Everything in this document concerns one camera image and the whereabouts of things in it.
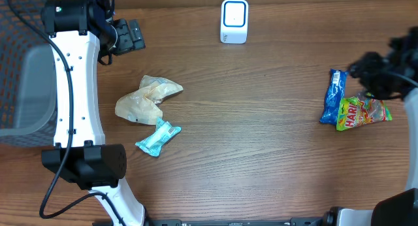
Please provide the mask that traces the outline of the white barcode scanner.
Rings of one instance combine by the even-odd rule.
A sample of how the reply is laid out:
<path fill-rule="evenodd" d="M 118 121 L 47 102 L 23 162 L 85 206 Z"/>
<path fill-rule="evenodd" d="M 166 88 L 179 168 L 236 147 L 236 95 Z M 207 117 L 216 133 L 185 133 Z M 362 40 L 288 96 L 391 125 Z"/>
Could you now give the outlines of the white barcode scanner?
<path fill-rule="evenodd" d="M 220 41 L 244 44 L 248 37 L 249 5 L 246 0 L 224 0 L 221 4 Z"/>

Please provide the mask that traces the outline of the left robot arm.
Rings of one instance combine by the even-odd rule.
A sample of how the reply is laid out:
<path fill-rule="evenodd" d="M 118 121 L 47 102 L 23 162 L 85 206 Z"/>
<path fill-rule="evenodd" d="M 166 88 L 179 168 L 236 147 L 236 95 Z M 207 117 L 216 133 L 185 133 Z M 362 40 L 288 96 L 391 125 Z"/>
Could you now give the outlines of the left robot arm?
<path fill-rule="evenodd" d="M 54 148 L 42 152 L 41 158 L 56 179 L 95 197 L 112 225 L 143 225 L 145 208 L 125 177 L 125 148 L 106 143 L 99 116 L 98 65 L 104 56 L 142 47 L 131 24 L 114 20 L 113 13 L 114 0 L 48 0 L 41 12 L 57 86 Z"/>

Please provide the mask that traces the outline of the dark grey plastic basket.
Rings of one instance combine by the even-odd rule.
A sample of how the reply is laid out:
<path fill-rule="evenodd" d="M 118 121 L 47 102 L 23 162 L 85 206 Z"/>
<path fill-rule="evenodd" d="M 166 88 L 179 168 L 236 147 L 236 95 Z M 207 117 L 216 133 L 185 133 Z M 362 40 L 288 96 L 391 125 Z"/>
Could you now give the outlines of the dark grey plastic basket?
<path fill-rule="evenodd" d="M 43 28 L 46 0 L 1 0 L 1 143 L 49 146 L 56 131 L 56 70 Z"/>

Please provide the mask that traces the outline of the green gummy candy bag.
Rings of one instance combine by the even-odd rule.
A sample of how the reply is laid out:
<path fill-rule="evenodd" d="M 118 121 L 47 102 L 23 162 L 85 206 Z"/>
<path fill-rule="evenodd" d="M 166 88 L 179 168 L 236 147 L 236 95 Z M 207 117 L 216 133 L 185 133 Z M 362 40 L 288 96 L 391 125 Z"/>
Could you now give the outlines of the green gummy candy bag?
<path fill-rule="evenodd" d="M 345 131 L 351 128 L 391 121 L 393 119 L 384 101 L 364 96 L 343 98 L 340 101 L 336 130 Z"/>

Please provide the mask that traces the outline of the blue cookie pack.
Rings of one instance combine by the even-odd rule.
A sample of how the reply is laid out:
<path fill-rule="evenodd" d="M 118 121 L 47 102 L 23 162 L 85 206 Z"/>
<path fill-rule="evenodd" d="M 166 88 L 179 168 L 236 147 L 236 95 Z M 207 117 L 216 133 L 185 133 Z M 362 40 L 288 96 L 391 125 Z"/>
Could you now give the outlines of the blue cookie pack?
<path fill-rule="evenodd" d="M 336 69 L 330 70 L 330 84 L 324 99 L 324 110 L 320 123 L 336 125 L 340 101 L 345 96 L 348 72 Z"/>

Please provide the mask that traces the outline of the beige snack bag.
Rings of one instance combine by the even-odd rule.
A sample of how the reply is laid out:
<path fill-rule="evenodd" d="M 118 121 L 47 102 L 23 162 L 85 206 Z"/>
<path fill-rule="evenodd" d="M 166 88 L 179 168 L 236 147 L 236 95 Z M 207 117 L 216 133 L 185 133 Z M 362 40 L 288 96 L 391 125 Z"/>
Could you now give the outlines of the beige snack bag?
<path fill-rule="evenodd" d="M 172 80 L 144 75 L 136 91 L 117 101 L 115 115 L 131 122 L 155 125 L 163 117 L 158 105 L 183 90 L 181 85 Z"/>

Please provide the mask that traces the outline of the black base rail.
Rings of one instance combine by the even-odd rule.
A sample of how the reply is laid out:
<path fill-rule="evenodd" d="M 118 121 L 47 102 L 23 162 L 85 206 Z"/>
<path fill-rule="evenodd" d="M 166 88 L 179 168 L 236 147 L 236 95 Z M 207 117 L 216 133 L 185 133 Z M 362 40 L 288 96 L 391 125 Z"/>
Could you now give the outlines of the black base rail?
<path fill-rule="evenodd" d="M 181 221 L 179 219 L 146 219 L 145 226 L 309 226 L 322 225 L 323 219 L 291 218 L 280 221 Z"/>

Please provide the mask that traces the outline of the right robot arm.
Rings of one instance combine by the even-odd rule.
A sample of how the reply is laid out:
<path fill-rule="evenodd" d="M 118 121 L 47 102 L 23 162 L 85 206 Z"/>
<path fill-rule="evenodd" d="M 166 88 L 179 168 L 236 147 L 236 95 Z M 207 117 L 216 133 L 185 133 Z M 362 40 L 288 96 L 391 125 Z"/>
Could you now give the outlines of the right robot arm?
<path fill-rule="evenodd" d="M 405 190 L 372 210 L 332 207 L 314 225 L 417 224 L 417 28 L 393 38 L 386 56 L 367 52 L 346 71 L 332 70 L 321 123 L 339 131 L 389 121 L 385 102 L 401 99 L 408 118 L 409 169 Z"/>

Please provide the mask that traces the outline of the mint green snack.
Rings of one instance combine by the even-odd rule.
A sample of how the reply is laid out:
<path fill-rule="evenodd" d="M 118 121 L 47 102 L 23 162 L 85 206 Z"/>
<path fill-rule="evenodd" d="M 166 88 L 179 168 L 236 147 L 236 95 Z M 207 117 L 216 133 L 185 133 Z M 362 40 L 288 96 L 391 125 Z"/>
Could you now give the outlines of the mint green snack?
<path fill-rule="evenodd" d="M 155 132 L 144 140 L 136 142 L 135 146 L 152 157 L 159 157 L 162 147 L 181 130 L 181 127 L 173 126 L 168 121 L 158 118 Z"/>

